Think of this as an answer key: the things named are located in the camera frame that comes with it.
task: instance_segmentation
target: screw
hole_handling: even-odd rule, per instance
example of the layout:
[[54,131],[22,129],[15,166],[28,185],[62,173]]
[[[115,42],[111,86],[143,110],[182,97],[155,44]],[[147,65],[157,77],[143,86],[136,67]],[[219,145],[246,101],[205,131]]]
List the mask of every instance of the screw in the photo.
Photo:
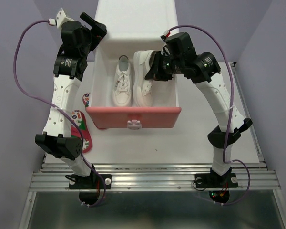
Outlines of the screw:
[[236,178],[236,177],[231,177],[231,182],[232,182],[233,184],[236,184],[236,183],[237,183],[237,178]]
[[110,178],[106,178],[106,179],[105,179],[105,184],[106,184],[106,185],[110,185],[110,184],[111,184]]

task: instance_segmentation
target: open box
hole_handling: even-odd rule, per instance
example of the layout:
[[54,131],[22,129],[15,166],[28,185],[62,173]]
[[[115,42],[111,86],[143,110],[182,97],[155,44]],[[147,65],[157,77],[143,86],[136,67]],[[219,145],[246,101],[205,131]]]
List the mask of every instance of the open box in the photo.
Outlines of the open box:
[[97,8],[95,19],[107,26],[108,34],[96,50],[90,104],[86,111],[98,128],[172,128],[181,112],[175,78],[153,83],[151,107],[137,107],[134,101],[131,107],[115,107],[112,89],[121,55],[129,58],[133,69],[136,51],[162,49],[164,42],[160,36],[177,25],[174,1],[153,1],[150,7],[139,0],[122,0],[120,4],[122,6],[116,8],[103,0]]

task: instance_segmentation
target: red and green slipper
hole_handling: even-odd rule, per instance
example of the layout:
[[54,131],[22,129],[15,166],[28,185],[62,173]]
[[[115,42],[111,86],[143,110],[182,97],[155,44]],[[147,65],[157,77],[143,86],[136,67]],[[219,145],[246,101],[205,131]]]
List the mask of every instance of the red and green slipper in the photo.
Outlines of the red and green slipper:
[[[82,131],[82,134],[84,136],[82,152],[87,153],[89,150],[92,149],[92,139],[87,127],[86,118],[83,112],[75,110],[72,111],[72,119]],[[81,137],[80,132],[76,129],[76,127],[73,124],[71,124],[71,137],[79,137],[79,138]]]
[[[82,96],[82,102],[84,103],[85,107],[89,106],[89,98],[90,98],[90,92],[88,92]],[[99,130],[107,130],[107,128],[98,128],[98,129]]]

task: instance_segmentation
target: shoe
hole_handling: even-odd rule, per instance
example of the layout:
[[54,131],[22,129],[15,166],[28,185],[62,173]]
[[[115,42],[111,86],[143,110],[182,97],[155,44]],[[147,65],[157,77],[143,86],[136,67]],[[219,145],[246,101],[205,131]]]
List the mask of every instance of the shoe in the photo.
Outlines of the shoe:
[[152,106],[152,85],[153,80],[145,80],[145,76],[151,68],[151,55],[154,50],[137,51],[133,56],[134,85],[133,99],[137,106]]
[[130,106],[132,102],[132,73],[128,57],[120,56],[114,77],[112,100],[115,106]]

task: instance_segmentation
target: white table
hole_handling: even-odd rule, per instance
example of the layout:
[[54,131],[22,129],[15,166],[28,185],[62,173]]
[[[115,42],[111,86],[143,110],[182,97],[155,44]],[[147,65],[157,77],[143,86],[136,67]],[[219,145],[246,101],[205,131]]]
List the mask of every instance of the white table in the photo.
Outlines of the white table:
[[[98,130],[85,112],[82,96],[90,92],[94,63],[89,63],[83,82],[76,96],[74,109],[84,112],[93,148],[86,153],[91,163],[113,164],[205,164],[213,161],[213,146],[207,139],[217,125],[217,120],[202,93],[190,80],[178,77],[179,105],[182,107],[176,125],[172,129],[107,129]],[[228,71],[220,63],[225,84],[230,91]],[[235,105],[245,115],[238,88],[235,86]],[[245,163],[258,163],[255,142],[248,130],[232,148],[232,159]],[[45,163],[63,163],[47,155]]]

